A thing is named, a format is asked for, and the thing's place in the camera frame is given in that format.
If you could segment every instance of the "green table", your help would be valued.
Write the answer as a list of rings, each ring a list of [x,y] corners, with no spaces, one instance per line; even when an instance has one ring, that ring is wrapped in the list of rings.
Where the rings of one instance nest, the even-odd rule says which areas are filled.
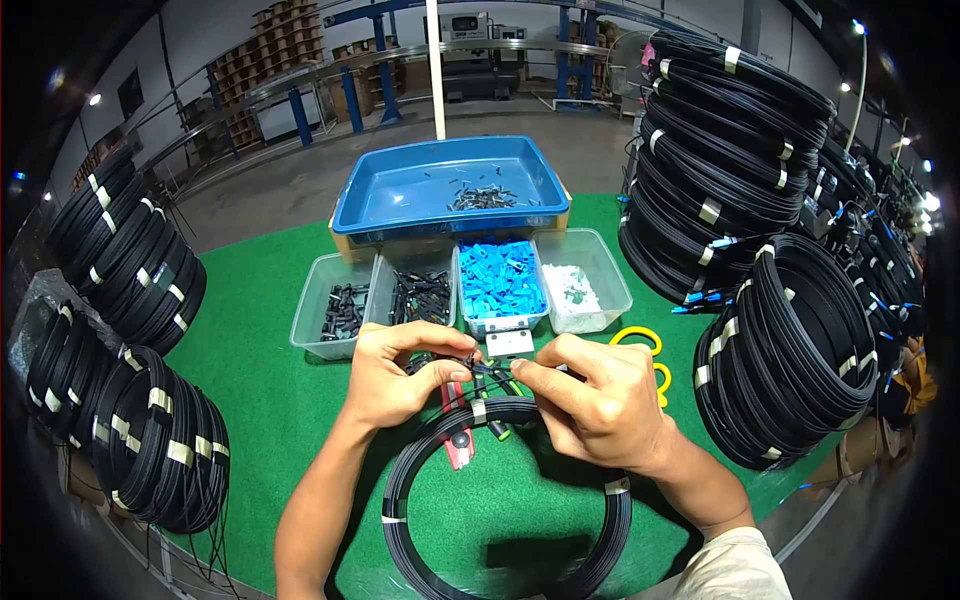
[[[671,303],[634,274],[616,242],[615,196],[578,195],[573,206],[570,226],[600,232],[634,297],[619,322],[586,337],[607,342],[619,328],[634,324],[658,332],[663,340],[658,360],[674,375],[666,411],[687,437],[740,477],[756,519],[764,518],[820,464],[831,444],[778,472],[746,470],[724,458],[701,423],[690,376],[694,345],[710,317],[672,315]],[[230,575],[270,593],[276,592],[276,524],[347,391],[349,362],[325,363],[288,342],[310,264],[330,252],[336,250],[323,222],[204,254],[203,308],[167,357],[170,367],[204,389],[227,421]],[[462,318],[458,326],[463,328]],[[538,348],[553,337],[546,319],[534,336]],[[349,546],[335,573],[347,599],[417,597],[396,570],[380,524],[383,487],[409,432],[410,427],[381,432],[365,464]],[[593,487],[599,482],[590,467],[554,454],[542,431],[503,443],[483,430],[474,438],[477,455],[463,471],[454,472],[441,451],[420,471],[408,509],[414,543],[455,587],[488,597],[533,595],[540,589],[538,578],[556,579],[595,541],[604,514],[602,495]],[[679,572],[700,544],[651,482],[636,478],[634,491],[627,547],[600,588],[607,597],[626,596]],[[195,542],[204,556],[208,540],[197,536]]]

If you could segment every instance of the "white tape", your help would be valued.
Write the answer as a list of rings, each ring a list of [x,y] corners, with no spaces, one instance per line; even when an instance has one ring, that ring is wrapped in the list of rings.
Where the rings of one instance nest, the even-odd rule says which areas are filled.
[[[773,245],[772,245],[772,244],[764,244],[764,245],[760,248],[760,250],[756,251],[756,254],[754,255],[754,259],[760,258],[760,255],[763,254],[764,252],[770,253],[770,255],[773,256],[774,258],[777,257],[777,253],[774,251]]]
[[[174,323],[176,323],[177,326],[183,330],[183,333],[186,333],[186,328],[190,326],[186,321],[183,320],[183,317],[180,316],[180,313],[174,315]]]
[[[171,440],[170,443],[168,443],[167,458],[173,459],[188,467],[193,467],[193,449],[187,444],[181,444],[176,440]]]
[[[606,495],[617,495],[630,491],[630,479],[620,477],[616,481],[611,481],[603,485],[603,492]]]
[[[860,361],[860,364],[856,366],[856,371],[857,371],[857,372],[863,371],[864,367],[866,367],[867,365],[869,365],[869,364],[870,364],[870,361],[872,361],[872,360],[877,360],[877,358],[876,358],[876,350],[874,350],[873,352],[871,352],[871,353],[869,353],[869,354],[867,354],[866,356],[863,357],[863,360]]]
[[[713,248],[706,246],[704,248],[704,254],[700,257],[700,260],[697,262],[704,265],[705,267],[710,263],[710,259],[713,258]]]
[[[470,408],[473,410],[474,425],[481,425],[487,422],[487,403],[482,397],[471,400]]]
[[[700,218],[710,223],[711,225],[716,224],[717,217],[720,216],[720,203],[715,201],[710,196],[707,196],[704,199],[704,203],[700,206]]]
[[[60,399],[50,388],[47,388],[47,395],[43,397],[43,403],[47,405],[51,413],[58,413],[63,406],[63,402],[60,402]]]
[[[97,421],[97,416],[93,416],[93,437],[101,442],[110,441],[110,432],[104,427],[104,424]]]
[[[780,180],[777,181],[777,185],[774,189],[783,189],[786,185],[786,163],[782,160],[780,161]]]
[[[117,226],[113,223],[113,217],[110,216],[110,213],[104,211],[100,214],[100,218],[107,223],[107,227],[110,228],[110,233],[117,232]]]
[[[727,340],[740,332],[740,318],[733,317],[723,326],[723,335],[720,338],[720,349],[727,347]]]
[[[733,46],[727,47],[727,54],[723,58],[723,70],[731,75],[736,73],[736,62],[740,60],[740,49]]]
[[[127,361],[127,364],[128,364],[128,365],[130,365],[131,367],[133,367],[133,370],[134,370],[134,371],[136,371],[136,372],[141,372],[141,371],[143,371],[143,365],[141,365],[140,363],[138,363],[137,360],[136,360],[135,358],[133,358],[133,352],[131,352],[129,348],[127,348],[126,350],[124,350],[123,359],[124,359],[125,361]]]
[[[57,309],[57,312],[66,317],[66,320],[72,325],[73,324],[73,313],[70,312],[70,307],[66,304]]]
[[[193,449],[197,454],[205,457],[206,460],[210,460],[210,457],[213,456],[213,444],[207,438],[197,436],[193,443]]]
[[[656,156],[657,153],[654,152],[654,147],[657,145],[657,140],[660,139],[660,136],[666,133],[664,130],[656,130],[650,134],[650,154]]]
[[[147,402],[147,408],[152,408],[154,405],[159,406],[170,415],[174,414],[174,400],[160,388],[150,389],[150,401]]]
[[[791,155],[793,155],[793,144],[791,144],[790,142],[784,139],[783,152],[781,152],[780,155],[777,156],[777,158],[779,158],[780,160],[787,160],[788,158],[790,158]]]
[[[712,340],[710,340],[710,356],[709,356],[709,358],[712,359],[713,356],[714,356],[717,352],[720,351],[721,344],[722,344],[722,342],[720,341],[720,336],[719,336],[719,335],[718,335],[717,337],[713,338]]]
[[[693,372],[694,389],[699,388],[700,386],[709,382],[710,382],[710,365],[697,367],[697,370]]]
[[[97,200],[100,201],[100,207],[103,210],[107,210],[107,207],[110,206],[110,196],[105,187],[97,188]]]
[[[113,416],[113,419],[110,420],[110,427],[113,431],[116,431],[120,434],[120,440],[126,440],[127,435],[130,433],[130,424],[125,420],[120,419],[116,415]]]
[[[856,356],[851,356],[850,358],[847,359],[847,362],[845,362],[844,364],[840,365],[840,370],[839,370],[838,372],[840,373],[840,376],[842,377],[842,376],[846,375],[846,374],[847,374],[847,371],[849,371],[849,370],[852,369],[853,367],[856,367]]]
[[[120,492],[118,490],[114,490],[113,493],[110,494],[110,496],[113,498],[114,504],[116,504],[117,506],[119,506],[125,511],[128,510],[127,505],[120,501]]]
[[[170,292],[171,294],[173,294],[174,296],[176,296],[176,297],[177,297],[177,300],[179,300],[180,303],[183,303],[183,298],[184,298],[184,296],[183,296],[183,292],[180,291],[180,288],[179,288],[179,287],[177,287],[176,285],[174,285],[173,283],[171,283],[171,284],[170,284],[170,287],[167,288],[167,291]]]
[[[741,284],[740,284],[740,289],[738,289],[738,290],[736,291],[736,301],[740,301],[740,293],[743,292],[743,290],[747,289],[749,286],[751,286],[751,285],[753,285],[753,284],[754,284],[754,280],[753,280],[752,277],[749,278],[749,279],[747,279],[747,280],[744,281],[743,283],[741,283]]]

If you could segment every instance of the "ceiling light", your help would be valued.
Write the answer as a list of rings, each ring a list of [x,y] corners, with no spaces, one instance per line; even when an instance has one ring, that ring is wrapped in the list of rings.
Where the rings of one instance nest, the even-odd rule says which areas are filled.
[[[940,199],[926,192],[926,197],[924,198],[924,208],[930,212],[940,209]]]

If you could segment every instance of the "wall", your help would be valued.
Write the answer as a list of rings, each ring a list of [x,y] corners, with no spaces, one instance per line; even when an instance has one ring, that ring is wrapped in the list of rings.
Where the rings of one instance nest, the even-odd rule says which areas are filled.
[[[164,4],[162,8],[164,31],[174,81],[181,82],[197,69],[248,39],[253,34],[252,15],[269,7],[270,4],[272,0],[169,0]],[[643,4],[653,9],[659,2],[644,0]],[[351,0],[322,11],[321,20],[329,14],[368,5],[367,0]],[[527,35],[531,39],[556,39],[559,30],[560,10],[557,7],[518,2],[465,2],[455,6],[440,6],[441,14],[483,11],[489,12],[495,23],[527,28]],[[665,0],[664,11],[669,13],[664,16],[668,20],[680,22],[689,27],[690,24],[684,22],[685,19],[727,40],[737,42],[740,39],[743,0]],[[396,12],[396,34],[400,45],[417,45],[424,42],[423,17],[425,14],[425,7]],[[577,10],[570,10],[569,14],[574,20],[580,17]],[[761,14],[760,56],[788,70],[801,81],[833,99],[834,102],[838,102],[839,119],[849,126],[852,122],[855,94],[846,94],[841,101],[840,72],[827,52],[806,27],[793,18],[780,0],[762,0]],[[608,16],[601,18],[617,23],[625,31],[653,29],[626,19]],[[389,18],[386,16],[384,26],[389,33]],[[372,24],[369,19],[361,19],[326,29],[323,35],[324,54],[332,60],[333,48],[371,37]],[[554,53],[531,51],[528,53],[528,61],[545,63],[531,64],[531,76],[556,78]],[[124,123],[116,90],[135,66],[140,75],[144,105],[129,122]],[[205,94],[207,87],[206,74],[201,72],[180,88],[180,99],[187,104]],[[103,99],[96,107],[84,107],[82,111],[86,138],[90,144],[95,143],[114,127],[121,126],[126,131],[167,93],[169,84],[163,66],[156,17],[137,32],[94,89],[102,94]],[[162,104],[167,106],[171,101],[172,98],[168,97]],[[883,144],[890,139],[896,141],[899,138],[892,127],[886,126],[886,129],[890,131],[884,133]],[[144,149],[134,158],[137,165],[143,164],[176,139],[182,129],[175,110],[168,108],[142,125],[139,131]],[[873,147],[875,131],[876,117],[866,112],[861,114],[860,125],[857,128],[858,137],[868,140],[869,145]],[[904,149],[905,153],[906,151],[913,153],[909,148]],[[911,160],[916,159],[915,154],[906,155],[911,156]],[[70,181],[85,156],[86,149],[78,121],[74,123],[67,135],[50,177],[61,202],[65,202],[69,197]],[[906,161],[906,157],[902,161],[904,164],[910,164]],[[186,166],[184,152],[173,153],[164,163],[156,169],[162,177],[168,177],[168,167],[174,174],[180,172]]]

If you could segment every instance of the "concrete floor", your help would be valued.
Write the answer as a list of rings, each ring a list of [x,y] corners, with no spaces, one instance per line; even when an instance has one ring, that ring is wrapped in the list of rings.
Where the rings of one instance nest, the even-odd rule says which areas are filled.
[[[631,132],[628,119],[617,121],[609,113],[558,115],[537,100],[515,102],[496,104],[494,109],[503,111],[506,106],[514,106],[522,109],[523,114],[501,113],[495,118],[467,116],[451,120],[447,123],[448,135],[526,134],[536,141],[571,193],[619,191],[621,167],[626,162],[623,147]],[[464,107],[470,108],[460,108],[461,113],[483,108]],[[418,104],[408,105],[403,112],[409,122],[432,110],[429,104]],[[351,135],[332,143],[318,143],[310,149],[246,169],[197,193],[186,194],[180,209],[197,233],[197,238],[191,240],[194,250],[205,252],[256,235],[325,221],[360,155],[433,137],[433,124],[429,122]],[[852,577],[870,555],[870,549],[878,544],[881,525],[899,509],[912,471],[912,465],[907,464],[878,484],[871,468],[859,482],[846,487],[820,525],[782,565],[795,598],[845,597],[844,590],[852,583]],[[829,491],[794,493],[760,524],[775,554],[804,528],[828,494]],[[138,579],[143,585],[138,597],[173,597],[173,592],[157,585],[159,582],[144,581],[150,578],[144,577],[142,564],[119,543],[108,543],[112,534],[102,533],[99,537],[102,540],[98,547],[102,546],[106,554],[116,555],[111,564],[118,573],[111,573],[111,577],[122,578],[119,571],[124,570],[139,572]],[[114,549],[108,551],[108,545]],[[141,538],[136,547],[145,549],[148,545]],[[159,553],[154,550],[151,563],[159,565]],[[265,553],[264,560],[270,560],[269,557],[270,554]],[[188,572],[180,570],[175,577],[179,581],[174,579],[169,583],[182,584],[180,589],[195,598],[224,597],[223,590],[210,588]],[[639,597],[644,600],[669,597],[674,586],[675,580],[668,580]],[[267,597],[249,589],[241,591],[241,595]]]

